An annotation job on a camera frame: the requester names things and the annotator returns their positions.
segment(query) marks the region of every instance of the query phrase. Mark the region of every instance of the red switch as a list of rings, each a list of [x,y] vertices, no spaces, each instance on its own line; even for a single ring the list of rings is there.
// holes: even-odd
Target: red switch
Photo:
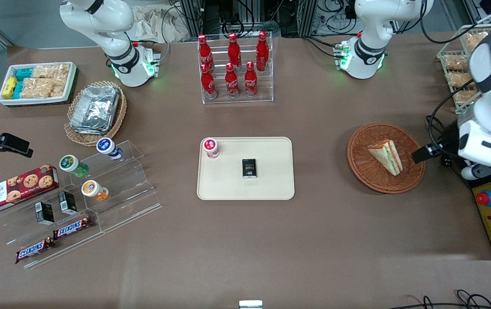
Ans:
[[[476,194],[476,202],[480,203],[481,205],[491,207],[491,192],[484,190]]]

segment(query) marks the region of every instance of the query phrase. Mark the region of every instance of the wicker basket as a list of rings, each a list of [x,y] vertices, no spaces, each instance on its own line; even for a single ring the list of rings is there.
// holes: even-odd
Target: wicker basket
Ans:
[[[99,87],[112,86],[112,87],[114,87],[120,91],[120,99],[118,101],[116,114],[114,116],[114,123],[112,125],[112,129],[106,135],[76,133],[72,129],[72,127],[70,127],[70,123],[67,123],[64,125],[64,131],[66,132],[66,135],[68,136],[69,139],[71,139],[72,141],[74,141],[76,143],[84,145],[84,146],[94,147],[94,146],[96,146],[96,143],[99,139],[101,139],[103,137],[113,138],[114,135],[116,135],[117,131],[121,127],[121,123],[124,121],[125,111],[127,110],[127,99],[125,98],[124,92],[123,92],[123,90],[121,90],[120,86],[118,86],[117,84],[114,84],[113,82],[106,82],[106,81],[93,82],[89,86],[99,86]],[[68,120],[72,119],[72,115],[73,115],[74,110],[75,110],[75,105],[79,101],[79,98],[81,98],[82,92],[83,92],[83,89],[79,92],[79,94],[72,101],[72,104],[70,105],[70,107],[68,109],[68,113],[67,113]]]
[[[367,146],[391,139],[402,160],[404,170],[393,176],[371,155]],[[359,128],[350,137],[347,148],[349,165],[354,174],[368,187],[383,193],[398,194],[415,188],[424,176],[425,163],[415,164],[411,154],[420,148],[407,131],[389,123],[372,123]]]

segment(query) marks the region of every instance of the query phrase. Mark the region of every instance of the table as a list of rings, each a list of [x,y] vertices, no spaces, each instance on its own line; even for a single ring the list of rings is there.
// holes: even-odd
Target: table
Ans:
[[[380,309],[416,302],[407,295],[456,301],[460,288],[491,299],[491,247],[455,174],[431,160],[414,190],[382,195],[346,160],[353,131],[373,121],[428,142],[424,116],[449,93],[433,61],[439,48],[420,35],[395,36],[380,71],[355,80],[307,42],[276,39],[274,102],[228,107],[202,104],[196,44],[175,44],[159,78],[124,88],[128,111],[115,137],[145,153],[163,207],[34,270],[13,265],[0,239],[0,308],[235,308],[262,299],[268,309]],[[99,48],[9,49],[10,64],[44,61],[73,61],[78,90],[117,82]],[[66,112],[0,104],[0,133],[34,149],[31,159],[0,153],[0,180],[95,152],[66,138]],[[454,115],[443,108],[439,117]],[[290,138],[295,197],[199,200],[198,148],[207,136]]]

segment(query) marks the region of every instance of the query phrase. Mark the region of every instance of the small black box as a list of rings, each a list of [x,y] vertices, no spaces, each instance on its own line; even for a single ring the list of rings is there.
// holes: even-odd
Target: small black box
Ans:
[[[36,221],[41,224],[50,225],[55,223],[55,217],[53,217],[53,209],[51,205],[44,202],[36,203]]]
[[[77,213],[77,207],[75,206],[75,199],[72,193],[63,191],[59,193],[60,210],[68,215],[74,215]]]
[[[255,159],[241,160],[244,178],[257,178],[257,164]]]

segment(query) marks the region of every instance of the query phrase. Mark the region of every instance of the coca-cola bottle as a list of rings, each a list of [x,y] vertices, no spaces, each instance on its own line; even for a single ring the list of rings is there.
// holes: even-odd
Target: coca-cola bottle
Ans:
[[[214,88],[214,79],[211,73],[209,73],[209,67],[206,64],[200,66],[202,70],[202,87],[205,91],[205,98],[212,100],[217,97],[217,90]]]
[[[268,43],[266,42],[266,32],[259,32],[259,43],[257,43],[257,70],[264,72],[268,62]]]
[[[228,46],[228,59],[230,63],[234,65],[234,70],[236,72],[241,71],[241,50],[238,45],[238,36],[235,33],[230,33],[228,35],[230,39],[230,45]]]
[[[257,95],[257,73],[255,73],[255,65],[252,61],[247,62],[247,72],[245,72],[245,94],[248,97]]]
[[[226,90],[228,96],[231,98],[237,98],[240,95],[240,89],[238,87],[238,76],[234,72],[234,65],[232,63],[226,63]]]
[[[208,45],[205,35],[198,35],[198,41],[200,43],[200,48],[198,50],[200,53],[200,60],[202,61],[202,64],[208,65],[209,72],[212,73],[214,71],[213,54],[211,53],[211,48]]]

